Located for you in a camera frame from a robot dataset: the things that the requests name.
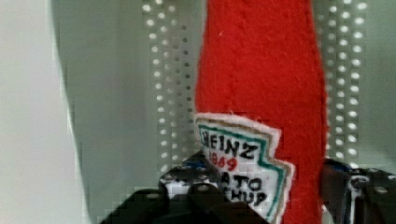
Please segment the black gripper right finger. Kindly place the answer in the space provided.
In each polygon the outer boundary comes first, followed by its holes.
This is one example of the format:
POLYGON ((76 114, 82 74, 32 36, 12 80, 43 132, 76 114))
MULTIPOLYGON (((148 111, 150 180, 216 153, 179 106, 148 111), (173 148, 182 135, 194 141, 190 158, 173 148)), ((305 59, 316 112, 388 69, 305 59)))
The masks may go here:
POLYGON ((320 196, 334 224, 396 224, 395 174, 326 159, 320 196))

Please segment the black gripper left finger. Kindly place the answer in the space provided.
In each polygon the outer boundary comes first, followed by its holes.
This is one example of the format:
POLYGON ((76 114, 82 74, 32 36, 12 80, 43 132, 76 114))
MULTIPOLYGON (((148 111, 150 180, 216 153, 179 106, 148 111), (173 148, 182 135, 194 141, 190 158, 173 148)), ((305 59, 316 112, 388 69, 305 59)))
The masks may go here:
POLYGON ((162 175, 156 189, 129 196, 100 224, 265 224, 246 203, 233 203, 199 151, 162 175))

